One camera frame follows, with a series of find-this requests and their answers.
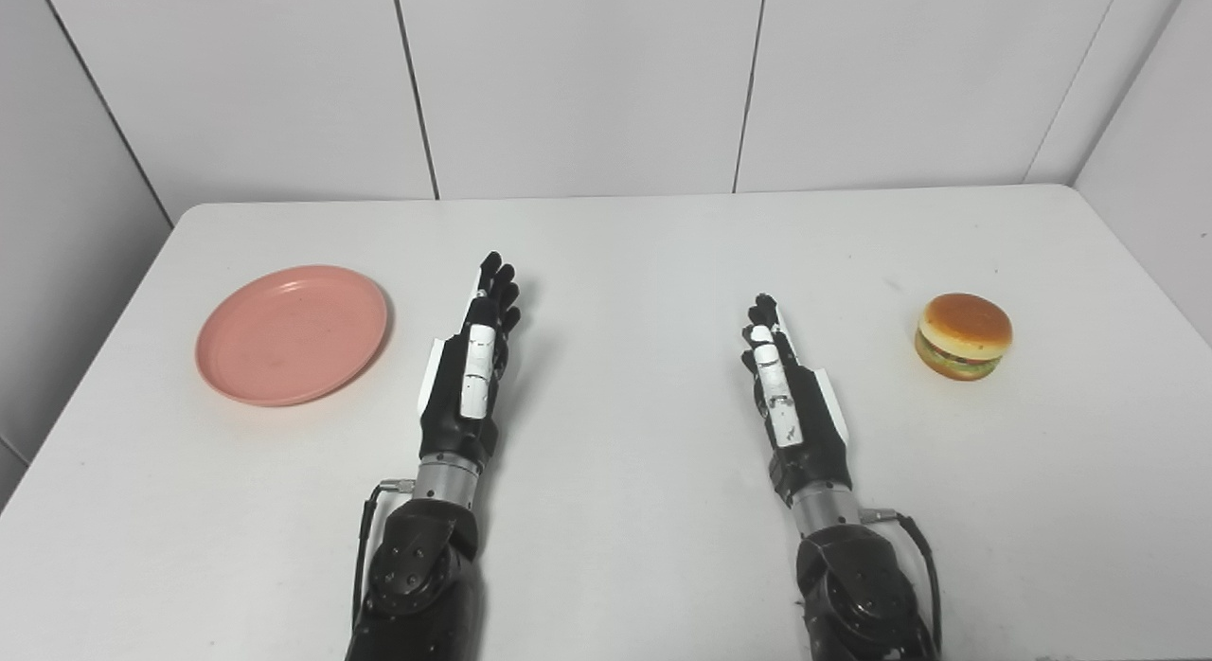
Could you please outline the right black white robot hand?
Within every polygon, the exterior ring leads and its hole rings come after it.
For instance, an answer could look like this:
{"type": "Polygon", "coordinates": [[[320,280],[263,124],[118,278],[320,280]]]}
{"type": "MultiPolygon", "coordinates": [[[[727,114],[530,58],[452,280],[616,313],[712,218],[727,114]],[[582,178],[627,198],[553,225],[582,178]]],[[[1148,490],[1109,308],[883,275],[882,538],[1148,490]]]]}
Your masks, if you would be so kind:
{"type": "Polygon", "coordinates": [[[753,398],[772,448],[768,475],[788,505],[806,488],[853,488],[844,438],[844,416],[823,370],[806,367],[793,351],[779,307],[767,294],[755,297],[741,330],[741,355],[753,380],[753,398]]]}

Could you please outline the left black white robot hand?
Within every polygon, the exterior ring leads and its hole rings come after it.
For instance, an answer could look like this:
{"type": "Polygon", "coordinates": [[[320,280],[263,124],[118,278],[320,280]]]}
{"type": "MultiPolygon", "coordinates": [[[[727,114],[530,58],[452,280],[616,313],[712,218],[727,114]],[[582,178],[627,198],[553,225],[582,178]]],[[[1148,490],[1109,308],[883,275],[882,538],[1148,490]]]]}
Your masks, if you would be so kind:
{"type": "Polygon", "coordinates": [[[493,412],[509,363],[509,337],[521,320],[515,277],[514,267],[490,251],[458,332],[438,341],[421,408],[421,458],[454,455],[478,471],[493,458],[501,437],[493,412]]]}

